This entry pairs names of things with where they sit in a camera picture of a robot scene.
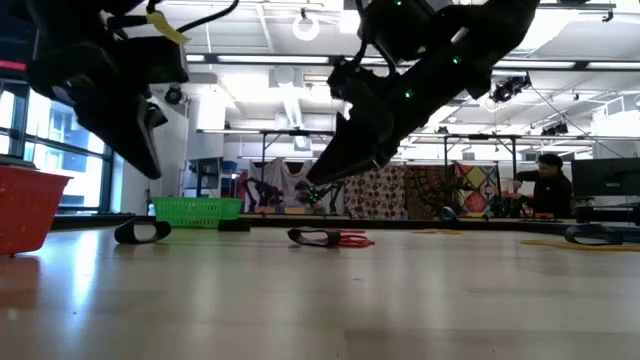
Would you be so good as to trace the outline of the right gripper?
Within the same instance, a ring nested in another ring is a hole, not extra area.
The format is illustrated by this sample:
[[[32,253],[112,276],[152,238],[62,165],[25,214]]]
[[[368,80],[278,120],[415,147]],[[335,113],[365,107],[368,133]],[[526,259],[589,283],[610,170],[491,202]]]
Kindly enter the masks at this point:
[[[328,77],[331,97],[351,105],[336,118],[336,131],[307,174],[312,184],[327,184],[388,164],[397,152],[394,118],[386,96],[399,74],[379,76],[354,59],[337,59]]]

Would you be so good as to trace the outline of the brown dotted hanging cloth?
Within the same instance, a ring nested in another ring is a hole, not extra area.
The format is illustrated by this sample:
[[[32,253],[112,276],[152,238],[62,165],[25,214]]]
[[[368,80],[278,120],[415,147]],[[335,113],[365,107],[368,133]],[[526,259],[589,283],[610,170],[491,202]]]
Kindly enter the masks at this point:
[[[345,180],[344,206],[353,219],[405,220],[405,166],[387,165]]]

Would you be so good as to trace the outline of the dark orange patterned cloth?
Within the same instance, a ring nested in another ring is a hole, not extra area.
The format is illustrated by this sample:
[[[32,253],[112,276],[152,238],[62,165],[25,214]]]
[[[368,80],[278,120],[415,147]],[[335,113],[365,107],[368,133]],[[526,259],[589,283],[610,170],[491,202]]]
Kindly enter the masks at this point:
[[[409,220],[432,220],[453,200],[452,166],[409,166],[404,174],[405,205]]]

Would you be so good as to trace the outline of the black background rig frame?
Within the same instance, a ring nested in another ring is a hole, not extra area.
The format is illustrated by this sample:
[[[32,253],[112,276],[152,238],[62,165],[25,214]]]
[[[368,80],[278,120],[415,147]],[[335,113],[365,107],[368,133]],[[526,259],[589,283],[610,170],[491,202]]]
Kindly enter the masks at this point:
[[[512,171],[513,175],[517,172],[517,155],[516,155],[516,140],[520,138],[520,135],[499,135],[499,134],[444,134],[444,183],[441,186],[443,190],[443,204],[445,206],[455,206],[456,200],[454,199],[457,191],[458,182],[453,179],[449,179],[449,175],[453,174],[453,170],[449,170],[449,158],[448,153],[453,149],[454,144],[449,145],[450,139],[464,139],[472,141],[489,141],[494,140],[496,143],[501,144],[512,155]]]
[[[260,130],[259,133],[262,135],[262,147],[261,147],[261,169],[260,169],[260,178],[261,182],[265,181],[265,170],[267,167],[266,160],[266,152],[267,149],[275,143],[281,136],[291,137],[296,139],[297,137],[302,137],[304,140],[309,140],[311,137],[317,137],[320,140],[323,140],[324,136],[333,136],[333,131],[325,131],[325,130],[304,130],[304,129],[288,129],[288,130]],[[276,154],[274,156],[274,160],[276,161],[276,165],[273,166],[274,171],[278,173],[280,170],[284,170],[286,172],[289,171],[288,164],[289,163],[301,163],[302,166],[297,173],[293,173],[292,177],[297,176],[300,181],[306,179],[306,174],[311,170],[311,165],[314,161],[317,160],[314,156],[302,156],[302,155],[294,155],[294,156],[280,156]]]

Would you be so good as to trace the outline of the black aluminium table frame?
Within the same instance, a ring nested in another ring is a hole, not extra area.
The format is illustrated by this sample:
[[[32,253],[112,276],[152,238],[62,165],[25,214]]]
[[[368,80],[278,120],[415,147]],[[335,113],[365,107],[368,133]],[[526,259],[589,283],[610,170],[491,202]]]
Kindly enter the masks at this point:
[[[116,227],[133,218],[130,214],[60,215],[54,218],[53,231]],[[461,218],[443,220],[359,220],[345,216],[242,214],[238,219],[251,221],[251,228],[362,229],[362,230],[421,230],[453,229],[460,231],[514,231],[561,235],[574,225],[572,221],[529,221],[524,219]]]

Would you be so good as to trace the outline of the person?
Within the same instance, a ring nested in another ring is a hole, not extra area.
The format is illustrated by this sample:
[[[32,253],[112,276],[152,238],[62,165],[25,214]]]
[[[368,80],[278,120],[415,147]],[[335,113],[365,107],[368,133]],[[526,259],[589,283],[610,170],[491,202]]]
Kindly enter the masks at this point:
[[[535,214],[552,214],[555,218],[570,218],[572,215],[572,184],[562,171],[563,160],[555,154],[540,155],[538,169],[517,172],[513,187],[515,196],[532,208]],[[524,182],[533,182],[533,197],[518,192]]]

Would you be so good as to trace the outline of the green plastic basket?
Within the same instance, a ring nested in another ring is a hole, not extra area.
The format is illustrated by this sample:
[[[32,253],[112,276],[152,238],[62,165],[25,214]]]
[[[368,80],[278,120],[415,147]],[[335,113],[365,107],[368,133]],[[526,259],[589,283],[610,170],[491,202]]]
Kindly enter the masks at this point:
[[[157,221],[172,227],[217,229],[221,220],[237,220],[244,201],[237,198],[154,197]]]

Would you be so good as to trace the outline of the yellow tape tag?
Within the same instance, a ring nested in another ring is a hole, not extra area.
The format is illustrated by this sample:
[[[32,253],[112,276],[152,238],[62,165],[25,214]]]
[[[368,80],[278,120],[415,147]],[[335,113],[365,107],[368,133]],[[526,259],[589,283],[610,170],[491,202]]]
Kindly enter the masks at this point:
[[[148,24],[152,25],[162,36],[178,45],[185,45],[190,38],[172,27],[164,14],[154,11],[145,15]]]

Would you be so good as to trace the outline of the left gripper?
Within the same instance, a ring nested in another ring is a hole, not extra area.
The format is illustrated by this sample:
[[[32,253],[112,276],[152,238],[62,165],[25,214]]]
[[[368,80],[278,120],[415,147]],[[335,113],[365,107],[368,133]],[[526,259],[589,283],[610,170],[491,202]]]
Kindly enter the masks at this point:
[[[189,80],[183,47],[166,37],[115,40],[109,49],[79,42],[45,52],[27,65],[32,88],[52,95],[59,87],[150,96],[153,84],[182,84]],[[98,136],[148,178],[160,178],[154,130],[168,122],[157,104],[144,98],[120,104],[77,103],[81,126]]]

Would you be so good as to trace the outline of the monitor with red stripe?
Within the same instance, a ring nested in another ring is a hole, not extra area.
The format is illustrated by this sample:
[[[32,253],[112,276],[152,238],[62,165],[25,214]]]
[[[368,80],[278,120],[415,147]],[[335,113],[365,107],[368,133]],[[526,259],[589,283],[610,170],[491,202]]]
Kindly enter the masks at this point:
[[[0,78],[23,79],[33,55],[34,35],[0,29]]]

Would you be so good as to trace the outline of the red rubber band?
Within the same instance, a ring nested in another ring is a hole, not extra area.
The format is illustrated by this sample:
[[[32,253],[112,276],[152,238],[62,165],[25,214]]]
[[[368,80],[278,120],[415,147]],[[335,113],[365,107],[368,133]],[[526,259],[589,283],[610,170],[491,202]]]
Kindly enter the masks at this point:
[[[360,233],[329,233],[318,242],[324,247],[367,248],[374,246],[375,241]]]

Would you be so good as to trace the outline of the colourful diamond pattern cloth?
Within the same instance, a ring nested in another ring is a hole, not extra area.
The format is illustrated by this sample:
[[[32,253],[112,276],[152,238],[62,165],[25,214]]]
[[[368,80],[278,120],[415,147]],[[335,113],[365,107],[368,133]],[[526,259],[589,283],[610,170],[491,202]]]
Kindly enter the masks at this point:
[[[499,170],[495,165],[454,164],[455,199],[465,217],[492,216],[491,205],[499,194]]]

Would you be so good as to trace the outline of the white hanging cloth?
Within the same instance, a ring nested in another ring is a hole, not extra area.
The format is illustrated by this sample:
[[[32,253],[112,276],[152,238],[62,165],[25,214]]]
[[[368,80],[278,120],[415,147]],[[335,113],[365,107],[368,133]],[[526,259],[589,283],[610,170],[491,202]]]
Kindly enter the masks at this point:
[[[274,165],[276,165],[275,160],[267,163],[264,182],[276,186],[284,193],[284,200],[279,205],[273,207],[276,214],[330,214],[323,201],[316,203],[314,207],[311,207],[310,205],[302,204],[295,198],[296,191],[294,190],[294,187],[298,182],[300,182],[300,180],[297,176],[292,177],[292,174],[297,173],[300,170],[294,171],[294,165],[297,165],[297,163],[289,163],[288,172],[280,170],[278,173],[274,171]],[[250,164],[250,174],[255,173],[255,178],[258,180],[260,178],[260,169],[261,168],[257,168],[254,163]]]

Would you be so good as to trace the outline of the black desktop monitor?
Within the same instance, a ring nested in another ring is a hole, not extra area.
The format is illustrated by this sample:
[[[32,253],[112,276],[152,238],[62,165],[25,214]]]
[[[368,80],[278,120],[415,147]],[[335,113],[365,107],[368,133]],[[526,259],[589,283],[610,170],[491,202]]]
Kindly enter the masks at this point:
[[[576,196],[640,196],[640,158],[573,160]]]

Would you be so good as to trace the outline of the red plastic basket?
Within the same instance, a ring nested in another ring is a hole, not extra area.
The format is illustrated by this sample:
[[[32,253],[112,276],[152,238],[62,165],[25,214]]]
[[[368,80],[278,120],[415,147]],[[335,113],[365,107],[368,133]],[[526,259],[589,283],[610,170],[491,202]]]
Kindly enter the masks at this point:
[[[39,250],[70,177],[0,166],[0,255]]]

